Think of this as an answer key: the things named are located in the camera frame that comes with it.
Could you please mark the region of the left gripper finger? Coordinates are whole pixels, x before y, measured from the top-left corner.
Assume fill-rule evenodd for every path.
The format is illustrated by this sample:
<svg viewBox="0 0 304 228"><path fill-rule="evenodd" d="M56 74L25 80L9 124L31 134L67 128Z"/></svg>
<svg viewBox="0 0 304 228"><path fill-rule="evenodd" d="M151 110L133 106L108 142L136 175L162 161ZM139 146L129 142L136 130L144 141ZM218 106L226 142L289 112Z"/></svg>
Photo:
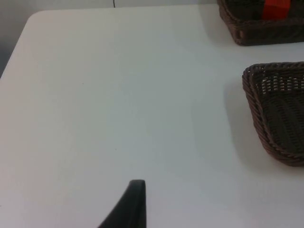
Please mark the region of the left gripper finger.
<svg viewBox="0 0 304 228"><path fill-rule="evenodd" d="M146 184L131 180L113 210L99 228L146 228Z"/></svg>

